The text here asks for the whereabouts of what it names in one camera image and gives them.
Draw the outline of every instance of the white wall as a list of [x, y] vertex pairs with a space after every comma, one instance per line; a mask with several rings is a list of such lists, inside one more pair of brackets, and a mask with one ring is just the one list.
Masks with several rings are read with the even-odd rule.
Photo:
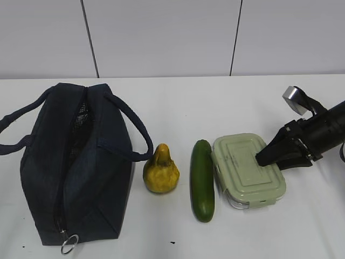
[[[241, 0], [84, 0], [100, 77], [227, 76]], [[344, 0], [243, 0], [232, 75], [345, 73]], [[2, 0], [0, 79], [96, 77], [80, 0]]]
[[345, 73], [344, 0], [243, 0], [232, 75]]
[[240, 0], [84, 0], [101, 77], [228, 76]]
[[95, 75], [78, 0], [0, 1], [0, 79]]

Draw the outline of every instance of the container lid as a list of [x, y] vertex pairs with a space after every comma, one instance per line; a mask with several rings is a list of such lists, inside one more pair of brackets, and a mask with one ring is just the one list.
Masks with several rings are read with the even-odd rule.
[[250, 133], [224, 136], [213, 144], [212, 159], [220, 184], [236, 208], [274, 204], [286, 191], [277, 164], [261, 167], [255, 159], [265, 146], [261, 137]]

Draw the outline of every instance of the bag handle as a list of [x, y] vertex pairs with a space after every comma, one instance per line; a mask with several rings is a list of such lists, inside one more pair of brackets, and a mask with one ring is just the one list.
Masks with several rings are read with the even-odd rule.
[[144, 137], [146, 144], [147, 144], [147, 152], [144, 154], [140, 154], [138, 152], [134, 151], [127, 151], [123, 150], [121, 148], [118, 148], [116, 145], [109, 143], [106, 139], [100, 138], [98, 141], [98, 146], [103, 147], [104, 149], [112, 152], [112, 153], [118, 153], [123, 155], [126, 159], [132, 161], [132, 162], [139, 162], [148, 160], [152, 154], [153, 154], [153, 143], [152, 140], [145, 128], [144, 123], [140, 120], [140, 118], [133, 112], [133, 110], [119, 97], [105, 92], [104, 97], [112, 102], [117, 108], [120, 109], [121, 112], [123, 112], [127, 118], [134, 124], [134, 126], [138, 129], [138, 131], [142, 134]]
[[[0, 120], [0, 133], [3, 132], [12, 122], [18, 119], [20, 116], [24, 115], [27, 112], [30, 112], [40, 106], [46, 99], [48, 94], [52, 91], [53, 87], [50, 87], [33, 103], [15, 111], [9, 115], [4, 116], [2, 120]], [[26, 135], [23, 137], [18, 143], [14, 145], [1, 145], [0, 144], [0, 155], [7, 155], [13, 152], [17, 152], [21, 150], [23, 147], [28, 146], [31, 144], [33, 139], [32, 135]]]

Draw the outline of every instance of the metal key ring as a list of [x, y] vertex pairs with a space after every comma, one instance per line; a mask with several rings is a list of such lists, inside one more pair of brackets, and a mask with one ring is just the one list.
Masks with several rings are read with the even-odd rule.
[[[75, 243], [67, 252], [64, 252], [65, 245], [67, 245], [68, 241], [71, 240], [73, 237], [75, 237]], [[61, 246], [61, 254], [63, 254], [63, 255], [69, 254], [75, 248], [75, 246], [78, 244], [78, 241], [79, 241], [79, 236], [77, 234], [74, 234], [74, 235], [70, 236], [68, 239], [66, 239], [65, 242], [63, 243], [63, 245]]]

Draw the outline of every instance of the lunch bag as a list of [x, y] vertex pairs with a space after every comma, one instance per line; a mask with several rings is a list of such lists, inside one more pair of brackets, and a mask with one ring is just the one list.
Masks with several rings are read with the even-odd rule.
[[[42, 244], [118, 238], [133, 162], [153, 154], [144, 124], [106, 84], [59, 83], [5, 116], [0, 132], [43, 102], [32, 133], [15, 145], [0, 145], [0, 155], [25, 147], [20, 179]], [[146, 153], [132, 151], [120, 111], [144, 137]], [[61, 252], [69, 253], [63, 246]]]

